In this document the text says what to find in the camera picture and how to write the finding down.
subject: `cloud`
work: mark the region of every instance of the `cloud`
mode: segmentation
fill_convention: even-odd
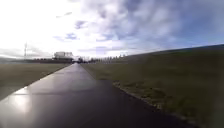
[[[222,0],[22,1],[26,6],[0,2],[0,42],[42,42],[42,51],[92,56],[112,47],[122,47],[113,55],[136,54],[224,41]]]

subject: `green grass field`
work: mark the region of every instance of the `green grass field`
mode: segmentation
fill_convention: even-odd
[[[82,64],[163,111],[212,127],[224,119],[224,45],[127,56]]]
[[[0,99],[65,66],[68,65],[34,63],[0,64]]]

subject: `power line pole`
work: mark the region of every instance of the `power line pole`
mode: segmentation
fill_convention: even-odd
[[[24,47],[24,60],[26,59],[26,49],[27,49],[27,43],[25,43],[25,47]]]

